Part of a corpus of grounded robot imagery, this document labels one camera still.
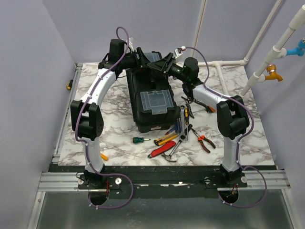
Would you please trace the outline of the steel claw hammer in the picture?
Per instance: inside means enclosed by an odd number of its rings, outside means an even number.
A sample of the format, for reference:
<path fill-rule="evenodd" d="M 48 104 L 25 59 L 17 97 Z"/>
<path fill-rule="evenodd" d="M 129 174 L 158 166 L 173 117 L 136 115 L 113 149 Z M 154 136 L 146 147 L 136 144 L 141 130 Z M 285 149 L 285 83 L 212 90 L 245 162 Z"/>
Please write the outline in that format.
<path fill-rule="evenodd" d="M 162 153 L 162 157 L 168 162 L 173 162 L 173 163 L 176 162 L 176 160 L 172 159 L 172 156 L 176 152 L 177 148 L 180 146 L 181 143 L 182 143 L 182 140 L 179 140 L 177 142 L 177 144 L 175 145 L 175 147 L 170 152 L 170 154 L 166 155 L 165 153 Z"/>

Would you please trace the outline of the green stubby screwdriver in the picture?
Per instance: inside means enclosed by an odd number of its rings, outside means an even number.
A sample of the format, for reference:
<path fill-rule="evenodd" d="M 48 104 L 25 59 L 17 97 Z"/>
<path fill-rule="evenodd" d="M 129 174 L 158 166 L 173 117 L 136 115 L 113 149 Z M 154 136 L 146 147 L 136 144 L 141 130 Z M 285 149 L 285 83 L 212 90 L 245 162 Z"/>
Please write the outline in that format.
<path fill-rule="evenodd" d="M 132 139 L 132 142 L 134 143 L 134 144 L 138 144 L 138 143 L 143 143 L 143 142 L 145 142 L 145 141 L 150 141 L 151 139 L 149 139 L 149 138 L 144 138 L 144 137 L 134 137 L 133 139 Z"/>

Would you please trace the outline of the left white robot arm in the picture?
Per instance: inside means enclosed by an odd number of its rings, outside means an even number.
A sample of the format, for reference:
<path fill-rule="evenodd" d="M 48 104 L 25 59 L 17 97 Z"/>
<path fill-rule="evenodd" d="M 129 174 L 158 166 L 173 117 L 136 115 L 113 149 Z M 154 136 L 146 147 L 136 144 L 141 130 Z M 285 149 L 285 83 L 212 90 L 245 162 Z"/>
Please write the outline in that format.
<path fill-rule="evenodd" d="M 81 142 L 85 153 L 85 171 L 91 174 L 89 183 L 94 188 L 102 188 L 106 177 L 100 156 L 99 137 L 103 132 L 104 121 L 101 104 L 123 70 L 139 64 L 131 39 L 112 39 L 106 59 L 99 63 L 97 75 L 88 91 L 80 100 L 71 102 L 71 124 L 75 140 Z"/>

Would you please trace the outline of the orange handled screwdriver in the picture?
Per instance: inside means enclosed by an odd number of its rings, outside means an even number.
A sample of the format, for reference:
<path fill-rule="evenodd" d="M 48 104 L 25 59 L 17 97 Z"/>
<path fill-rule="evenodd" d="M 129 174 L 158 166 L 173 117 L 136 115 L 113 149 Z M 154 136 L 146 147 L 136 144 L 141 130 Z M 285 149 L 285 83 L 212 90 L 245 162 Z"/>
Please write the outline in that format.
<path fill-rule="evenodd" d="M 101 154 L 101 158 L 102 158 L 103 160 L 105 160 L 105 161 L 108 161 L 108 160 L 109 160 L 109 158 L 108 158 L 106 155 L 104 155 L 104 154 Z"/>

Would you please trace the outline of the black plastic toolbox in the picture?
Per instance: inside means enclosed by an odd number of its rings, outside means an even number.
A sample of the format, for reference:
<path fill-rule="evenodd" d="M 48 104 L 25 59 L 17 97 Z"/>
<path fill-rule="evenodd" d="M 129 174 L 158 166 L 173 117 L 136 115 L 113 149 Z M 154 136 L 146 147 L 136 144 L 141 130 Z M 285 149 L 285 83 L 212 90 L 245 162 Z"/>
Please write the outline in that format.
<path fill-rule="evenodd" d="M 162 59 L 160 52 L 144 52 L 155 62 Z M 133 120 L 141 133 L 170 128 L 179 117 L 179 107 L 168 76 L 149 69 L 127 69 L 127 84 Z"/>

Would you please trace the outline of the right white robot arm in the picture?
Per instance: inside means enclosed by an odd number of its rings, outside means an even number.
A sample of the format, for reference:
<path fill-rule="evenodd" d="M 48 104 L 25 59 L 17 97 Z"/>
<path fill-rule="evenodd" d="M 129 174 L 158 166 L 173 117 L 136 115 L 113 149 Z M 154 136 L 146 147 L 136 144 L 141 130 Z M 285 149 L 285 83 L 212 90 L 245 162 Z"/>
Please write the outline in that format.
<path fill-rule="evenodd" d="M 234 172 L 240 169 L 239 142 L 250 124 L 242 97 L 230 97 L 207 87 L 198 78 L 198 61 L 192 57 L 185 59 L 183 67 L 180 67 L 175 63 L 173 54 L 169 53 L 163 59 L 150 62 L 146 66 L 182 81 L 183 91 L 188 97 L 216 110 L 218 130 L 224 137 L 224 157 L 221 164 L 224 172 L 219 175 L 219 181 L 223 186 L 230 187 L 237 179 Z"/>

